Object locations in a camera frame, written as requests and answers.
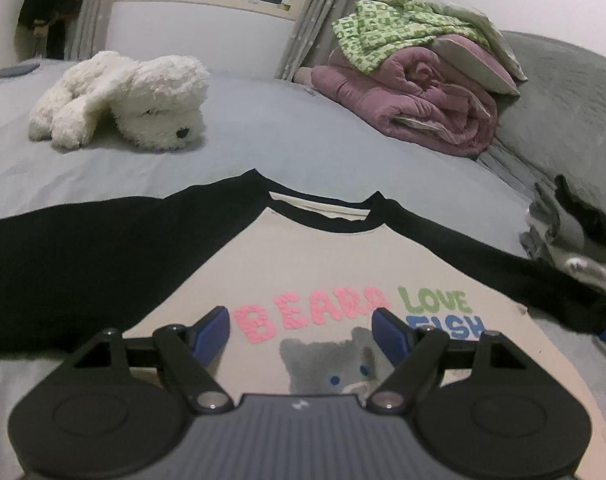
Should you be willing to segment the beige black raglan shirt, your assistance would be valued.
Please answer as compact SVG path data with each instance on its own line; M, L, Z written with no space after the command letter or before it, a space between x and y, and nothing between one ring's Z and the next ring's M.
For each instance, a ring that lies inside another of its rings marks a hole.
M245 392L363 392L384 370L367 334L386 308L457 340L499 330L588 408L580 467L606 479L606 424L576 368L530 316L606 330L606 299L567 275L412 214L284 188L256 171L163 197L0 219L0 353L69 352L99 330L143 337L228 308L216 372Z

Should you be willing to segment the grey bed cover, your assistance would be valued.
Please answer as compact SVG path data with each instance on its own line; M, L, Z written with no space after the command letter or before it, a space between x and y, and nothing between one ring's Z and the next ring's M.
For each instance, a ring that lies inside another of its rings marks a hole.
M606 58L525 32L504 37L528 76L520 96L497 96L494 141L478 163L523 196L562 174L606 214Z

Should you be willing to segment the white plush dog toy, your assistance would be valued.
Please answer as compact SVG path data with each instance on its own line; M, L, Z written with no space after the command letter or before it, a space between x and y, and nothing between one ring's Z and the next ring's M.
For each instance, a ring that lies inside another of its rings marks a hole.
M210 74L193 56L136 61L101 51L69 68L30 111L28 138L57 150L87 145L110 117L129 142L148 151L182 150L202 136L201 106Z

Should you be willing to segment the pink rolled quilt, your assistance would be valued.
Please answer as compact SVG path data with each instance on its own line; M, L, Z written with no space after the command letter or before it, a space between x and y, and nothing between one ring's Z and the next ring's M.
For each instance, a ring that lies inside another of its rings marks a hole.
M432 151L476 157L494 139L492 96L428 48L399 50L369 75L336 48L309 83L385 136Z

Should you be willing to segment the pink grey pillow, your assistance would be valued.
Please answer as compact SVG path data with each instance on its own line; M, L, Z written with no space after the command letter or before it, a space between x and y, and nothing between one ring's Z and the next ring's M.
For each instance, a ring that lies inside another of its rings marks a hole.
M460 35L437 37L430 49L490 93L519 96L516 82L494 56Z

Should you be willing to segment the dark tablet on bed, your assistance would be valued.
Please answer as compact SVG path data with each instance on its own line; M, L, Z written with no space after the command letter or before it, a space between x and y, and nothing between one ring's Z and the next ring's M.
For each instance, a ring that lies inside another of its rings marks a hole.
M28 63L0 68L0 79L21 77L37 70L39 67L39 63Z

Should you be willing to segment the white lace curtain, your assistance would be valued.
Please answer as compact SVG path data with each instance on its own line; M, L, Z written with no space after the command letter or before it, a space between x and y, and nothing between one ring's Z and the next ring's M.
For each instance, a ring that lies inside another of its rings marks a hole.
M77 0L78 12L66 30L64 58L67 61L87 60L105 48L114 1Z

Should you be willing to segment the green patterned blanket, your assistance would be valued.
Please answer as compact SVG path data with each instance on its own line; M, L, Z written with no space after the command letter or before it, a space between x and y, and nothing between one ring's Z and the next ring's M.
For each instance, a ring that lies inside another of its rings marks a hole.
M460 35L489 50L481 29L418 0L359 0L354 11L331 24L338 47L368 75L387 58L409 47L427 47L446 35Z

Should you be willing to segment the hanging black coat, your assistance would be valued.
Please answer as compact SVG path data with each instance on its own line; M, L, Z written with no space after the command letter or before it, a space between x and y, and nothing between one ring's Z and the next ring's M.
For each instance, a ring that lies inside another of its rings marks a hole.
M24 0L18 24L31 32L46 29L46 57L63 60L68 25L79 10L80 0Z

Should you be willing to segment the right side lace curtain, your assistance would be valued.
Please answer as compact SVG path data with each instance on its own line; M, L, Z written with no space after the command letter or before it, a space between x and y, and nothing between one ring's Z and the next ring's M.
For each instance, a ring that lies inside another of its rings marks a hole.
M337 44L332 23L354 11L359 0L304 0L275 73L293 81L299 68L325 64Z

